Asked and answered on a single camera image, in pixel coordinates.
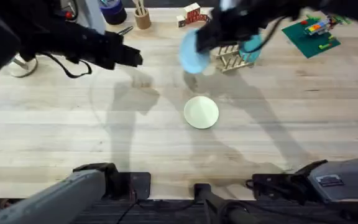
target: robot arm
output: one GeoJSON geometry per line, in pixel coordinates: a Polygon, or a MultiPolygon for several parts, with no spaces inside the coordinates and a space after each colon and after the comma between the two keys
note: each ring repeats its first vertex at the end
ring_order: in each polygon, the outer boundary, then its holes
{"type": "Polygon", "coordinates": [[[110,70],[116,63],[136,67],[143,60],[140,50],[123,44],[123,36],[102,35],[69,21],[60,0],[0,0],[0,68],[17,52],[26,61],[36,54],[58,54],[110,70]]]}
{"type": "Polygon", "coordinates": [[[260,28],[266,28],[269,22],[277,18],[280,18],[277,25],[286,17],[298,19],[304,7],[358,20],[358,1],[354,0],[242,0],[227,10],[222,9],[221,4],[220,8],[211,11],[213,19],[198,30],[197,51],[209,51],[215,47],[247,41],[252,35],[258,34],[260,28]]]}

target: black cable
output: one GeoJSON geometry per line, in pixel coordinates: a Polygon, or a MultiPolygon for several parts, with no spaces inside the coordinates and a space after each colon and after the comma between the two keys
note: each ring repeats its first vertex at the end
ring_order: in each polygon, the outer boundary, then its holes
{"type": "Polygon", "coordinates": [[[119,224],[122,219],[125,217],[125,215],[136,205],[136,203],[133,203],[132,205],[130,205],[127,210],[119,217],[119,219],[117,220],[116,224],[119,224]]]}
{"type": "Polygon", "coordinates": [[[256,47],[254,50],[250,50],[250,51],[242,51],[244,53],[250,54],[250,53],[254,53],[260,49],[262,49],[262,47],[264,47],[265,44],[267,44],[267,42],[272,38],[273,34],[276,32],[278,25],[280,25],[281,21],[283,21],[283,19],[285,19],[286,17],[283,16],[281,18],[278,19],[278,21],[274,24],[273,28],[270,30],[270,32],[267,34],[266,38],[264,39],[264,41],[258,46],[256,47]]]}
{"type": "Polygon", "coordinates": [[[287,213],[287,212],[280,212],[277,210],[272,210],[269,208],[265,208],[262,207],[260,205],[256,205],[250,202],[240,202],[240,201],[228,201],[228,203],[225,203],[222,207],[219,208],[218,211],[221,211],[221,213],[219,214],[219,220],[224,220],[224,216],[227,215],[226,213],[224,213],[225,211],[228,211],[229,208],[238,208],[239,205],[241,205],[241,208],[244,208],[247,210],[247,212],[249,212],[249,210],[247,209],[247,206],[251,206],[254,208],[257,208],[261,211],[265,211],[265,212],[270,212],[270,213],[274,213],[274,214],[278,214],[278,215],[282,215],[285,217],[292,217],[292,218],[297,218],[300,220],[307,220],[310,222],[320,222],[320,223],[326,223],[326,224],[339,224],[337,222],[334,221],[329,221],[329,220],[321,220],[319,218],[313,218],[313,217],[308,217],[308,216],[304,216],[304,215],[297,215],[297,214],[291,214],[291,213],[287,213]]]}

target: white plate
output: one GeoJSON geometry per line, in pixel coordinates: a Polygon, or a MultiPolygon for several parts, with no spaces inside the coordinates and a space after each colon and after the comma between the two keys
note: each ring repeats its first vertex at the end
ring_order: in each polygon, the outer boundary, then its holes
{"type": "Polygon", "coordinates": [[[198,129],[210,128],[219,118],[219,108],[216,103],[205,96],[196,96],[185,105],[187,123],[198,129]]]}

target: cup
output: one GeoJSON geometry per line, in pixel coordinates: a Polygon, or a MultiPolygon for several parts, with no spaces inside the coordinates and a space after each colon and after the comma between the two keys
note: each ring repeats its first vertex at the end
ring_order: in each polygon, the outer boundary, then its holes
{"type": "Polygon", "coordinates": [[[147,29],[152,25],[152,22],[150,21],[150,16],[149,16],[149,10],[144,9],[146,11],[146,13],[144,15],[139,15],[139,12],[137,11],[137,9],[135,10],[135,20],[136,20],[136,24],[138,26],[139,29],[147,29]]]}

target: wooden cup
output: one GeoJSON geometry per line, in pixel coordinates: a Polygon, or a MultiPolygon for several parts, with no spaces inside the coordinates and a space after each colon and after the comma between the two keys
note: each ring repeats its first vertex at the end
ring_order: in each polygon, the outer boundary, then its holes
{"type": "Polygon", "coordinates": [[[139,29],[147,29],[152,25],[152,22],[150,21],[149,11],[147,9],[144,10],[146,11],[146,14],[144,14],[143,16],[140,16],[137,10],[135,10],[135,20],[139,29]]]}

